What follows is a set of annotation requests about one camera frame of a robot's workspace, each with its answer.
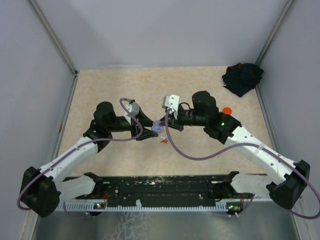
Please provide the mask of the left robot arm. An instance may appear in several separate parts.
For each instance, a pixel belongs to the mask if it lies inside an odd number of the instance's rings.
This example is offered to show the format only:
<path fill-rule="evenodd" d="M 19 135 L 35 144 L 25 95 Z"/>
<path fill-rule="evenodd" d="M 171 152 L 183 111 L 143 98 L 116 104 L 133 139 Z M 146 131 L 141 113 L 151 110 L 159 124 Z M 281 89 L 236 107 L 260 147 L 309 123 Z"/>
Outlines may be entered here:
<path fill-rule="evenodd" d="M 103 195 L 104 186 L 100 178 L 89 172 L 65 180 L 84 161 L 101 152 L 111 141 L 114 132 L 129 132 L 130 139 L 142 141 L 158 137 L 164 131 L 159 120 L 149 119 L 133 99 L 121 98 L 125 114 L 116 116 L 112 103 L 99 103 L 93 114 L 89 129 L 66 152 L 40 168 L 29 167 L 23 174 L 17 207 L 23 211 L 32 210 L 45 218 L 67 201 L 90 195 L 97 199 Z"/>

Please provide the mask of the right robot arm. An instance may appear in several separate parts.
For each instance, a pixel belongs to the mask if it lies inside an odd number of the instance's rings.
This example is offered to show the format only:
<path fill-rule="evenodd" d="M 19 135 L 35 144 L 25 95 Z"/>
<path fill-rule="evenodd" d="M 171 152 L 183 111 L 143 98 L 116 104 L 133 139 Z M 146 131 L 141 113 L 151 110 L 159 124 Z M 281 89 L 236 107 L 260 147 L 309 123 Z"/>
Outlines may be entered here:
<path fill-rule="evenodd" d="M 310 165 L 304 160 L 295 162 L 281 156 L 254 137 L 240 121 L 219 111 L 216 100 L 203 90 L 191 97 L 193 107 L 184 109 L 177 95 L 167 94 L 162 107 L 166 128 L 182 131 L 185 126 L 203 127 L 209 137 L 235 148 L 264 171 L 264 175 L 232 171 L 217 190 L 218 198 L 235 198 L 238 194 L 270 197 L 280 207 L 290 210 L 307 187 Z"/>

